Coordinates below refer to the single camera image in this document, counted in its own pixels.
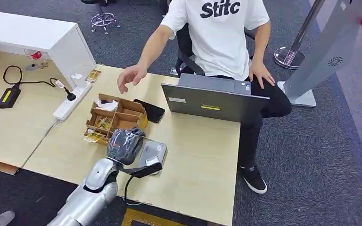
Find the man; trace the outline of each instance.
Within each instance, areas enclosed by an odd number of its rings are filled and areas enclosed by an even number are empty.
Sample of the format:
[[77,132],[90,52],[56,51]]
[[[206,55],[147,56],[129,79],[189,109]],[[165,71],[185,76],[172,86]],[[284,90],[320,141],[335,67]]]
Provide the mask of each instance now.
[[[121,93],[126,83],[137,85],[147,68],[160,56],[169,39],[186,23],[192,39],[195,62],[206,76],[249,80],[252,95],[270,97],[261,116],[252,125],[241,125],[238,165],[254,192],[263,194],[267,185],[255,164],[262,118],[282,117],[291,112],[285,94],[263,64],[270,37],[270,19],[263,0],[173,0],[160,26],[148,39],[139,62],[126,68],[117,80]],[[257,28],[252,61],[246,49],[244,27]]]

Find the black phone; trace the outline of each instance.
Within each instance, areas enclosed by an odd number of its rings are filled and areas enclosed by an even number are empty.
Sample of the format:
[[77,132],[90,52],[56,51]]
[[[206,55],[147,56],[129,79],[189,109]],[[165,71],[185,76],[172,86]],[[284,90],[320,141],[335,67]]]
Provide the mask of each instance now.
[[148,120],[151,122],[158,123],[165,113],[165,110],[161,107],[151,105],[138,99],[135,99],[134,102],[140,103],[144,107]]

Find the gray carpet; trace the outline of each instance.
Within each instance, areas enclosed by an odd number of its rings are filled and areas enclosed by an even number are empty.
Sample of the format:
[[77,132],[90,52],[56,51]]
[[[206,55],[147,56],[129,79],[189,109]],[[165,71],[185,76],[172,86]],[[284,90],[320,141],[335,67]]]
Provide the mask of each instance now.
[[[309,3],[307,0],[265,0],[265,4],[272,21],[265,63],[278,80],[284,81],[292,71],[277,66],[272,53],[292,43],[307,15]],[[113,28],[108,36],[100,31],[90,32],[89,19],[96,10],[77,0],[0,1],[2,12],[77,22],[98,63],[116,67],[136,63],[145,41],[162,19],[158,8],[131,6],[122,0],[104,10],[115,13],[122,25],[120,29]],[[305,53],[318,37],[316,26],[313,25],[305,38],[302,46]],[[149,72],[167,75],[174,64],[176,49],[176,42],[170,41]],[[346,102],[337,98],[343,94],[335,79],[313,90],[316,108],[294,108],[285,118],[264,121],[257,163],[269,190],[264,195],[251,192],[238,174],[234,225],[362,226],[362,166],[358,167],[362,155],[355,154],[362,149],[360,140],[356,145],[351,144],[352,136],[347,133],[346,124],[352,119]],[[73,188],[72,184],[25,170],[15,180],[0,174],[0,212],[13,209],[20,222],[41,219],[46,222]],[[54,192],[59,193],[57,198],[52,197]],[[105,210],[95,225],[118,225],[124,210],[116,209],[116,204],[120,201],[116,200]],[[186,225],[204,224],[144,205],[139,208]]]

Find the white t-shirt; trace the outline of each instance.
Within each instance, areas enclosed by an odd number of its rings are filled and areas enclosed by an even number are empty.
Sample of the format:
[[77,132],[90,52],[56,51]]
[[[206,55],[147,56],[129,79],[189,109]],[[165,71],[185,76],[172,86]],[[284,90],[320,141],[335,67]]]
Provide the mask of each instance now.
[[189,24],[195,62],[206,76],[245,80],[249,53],[244,27],[252,30],[269,20],[263,0],[172,0],[161,24],[174,32],[171,39]]

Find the white power strip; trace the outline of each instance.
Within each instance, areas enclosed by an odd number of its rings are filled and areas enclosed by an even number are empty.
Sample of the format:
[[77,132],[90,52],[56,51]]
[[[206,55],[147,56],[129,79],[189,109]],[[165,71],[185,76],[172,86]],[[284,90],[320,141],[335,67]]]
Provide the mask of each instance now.
[[76,87],[73,89],[72,93],[76,96],[75,100],[70,101],[65,99],[63,103],[56,109],[53,113],[53,116],[61,121],[64,121],[68,118],[71,112],[74,111],[75,107],[81,102],[84,96],[88,93],[88,91],[92,87],[92,83],[87,82],[88,85],[85,88]]

